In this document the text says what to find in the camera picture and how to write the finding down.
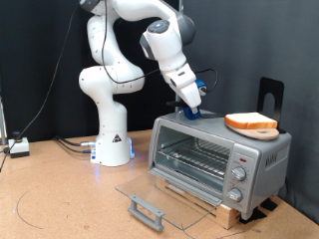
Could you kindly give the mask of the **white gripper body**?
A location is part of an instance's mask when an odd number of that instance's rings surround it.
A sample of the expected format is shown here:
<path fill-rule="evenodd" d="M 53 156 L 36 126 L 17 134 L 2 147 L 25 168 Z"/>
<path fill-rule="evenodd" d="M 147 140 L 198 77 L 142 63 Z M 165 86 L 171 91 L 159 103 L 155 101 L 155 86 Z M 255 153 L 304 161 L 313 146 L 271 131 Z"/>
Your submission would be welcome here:
<path fill-rule="evenodd" d="M 195 82 L 196 76 L 191 68 L 183 68 L 169 75 L 172 89 L 187 103 L 190 108 L 201 104 L 201 98 Z"/>

